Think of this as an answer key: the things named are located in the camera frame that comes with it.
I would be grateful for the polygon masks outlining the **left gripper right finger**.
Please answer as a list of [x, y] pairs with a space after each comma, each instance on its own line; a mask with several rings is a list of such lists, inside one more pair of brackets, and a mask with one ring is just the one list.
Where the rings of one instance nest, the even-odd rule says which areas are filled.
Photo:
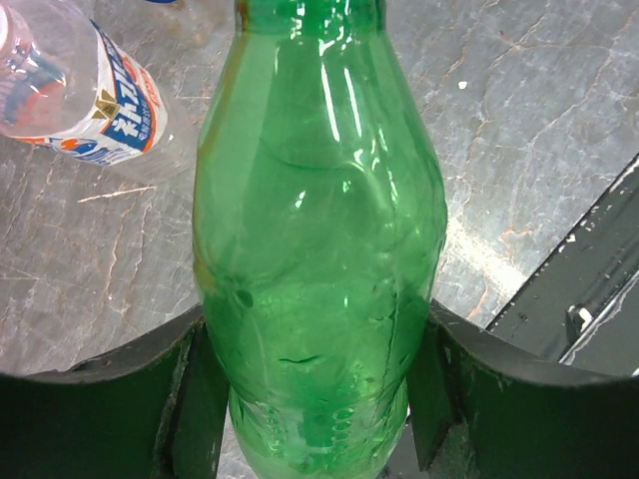
[[635, 478], [638, 379], [542, 359], [430, 306], [408, 374], [418, 465], [457, 424], [480, 478]]

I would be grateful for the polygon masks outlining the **green plastic bottle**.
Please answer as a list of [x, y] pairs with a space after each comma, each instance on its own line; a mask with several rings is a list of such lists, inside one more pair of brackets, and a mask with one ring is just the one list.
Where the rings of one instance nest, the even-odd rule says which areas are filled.
[[445, 241], [381, 1], [240, 1], [199, 140], [196, 284], [261, 478], [373, 478]]

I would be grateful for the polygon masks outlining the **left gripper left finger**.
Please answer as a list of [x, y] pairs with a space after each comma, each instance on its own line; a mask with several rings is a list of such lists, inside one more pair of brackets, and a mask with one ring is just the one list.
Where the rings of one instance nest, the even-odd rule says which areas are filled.
[[66, 371], [1, 376], [4, 478], [214, 478], [229, 385], [202, 311]]

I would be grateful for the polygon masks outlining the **clear Pocari Sweat bottle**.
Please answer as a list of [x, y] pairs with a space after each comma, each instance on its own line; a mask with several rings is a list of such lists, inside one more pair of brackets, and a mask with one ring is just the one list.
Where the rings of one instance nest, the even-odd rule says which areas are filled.
[[1, 133], [147, 185], [196, 156], [182, 106], [72, 1], [2, 2]]

